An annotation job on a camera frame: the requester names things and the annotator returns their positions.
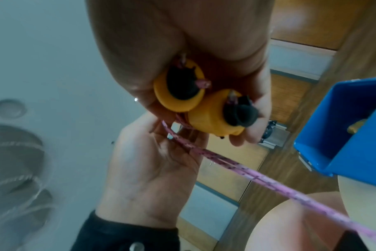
sleeve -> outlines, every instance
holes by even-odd
[[[95,212],[83,224],[71,251],[180,251],[178,229],[160,229],[99,218]]]

blue box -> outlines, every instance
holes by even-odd
[[[347,128],[366,119],[355,135]],[[316,171],[376,185],[376,78],[335,84],[294,142]]]

human hand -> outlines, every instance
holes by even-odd
[[[161,121],[146,113],[125,127],[115,143],[96,214],[109,221],[175,228],[195,185],[202,156],[167,138]],[[205,148],[208,134],[179,134]]]
[[[257,143],[271,114],[267,64],[272,0],[87,0],[98,47],[116,81],[149,111],[175,114],[156,99],[152,81],[181,51],[200,65],[213,90],[249,95],[259,118],[235,146]]]

black cap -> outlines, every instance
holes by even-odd
[[[237,104],[226,103],[223,115],[231,126],[249,127],[257,120],[258,110],[252,105],[249,96],[242,96],[238,98]]]
[[[179,100],[188,100],[196,96],[200,89],[196,86],[195,67],[192,69],[178,68],[172,65],[166,77],[167,88],[170,94]]]

table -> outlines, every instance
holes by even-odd
[[[342,201],[349,217],[376,230],[376,186],[338,176]],[[376,243],[360,236],[369,251],[376,251]]]

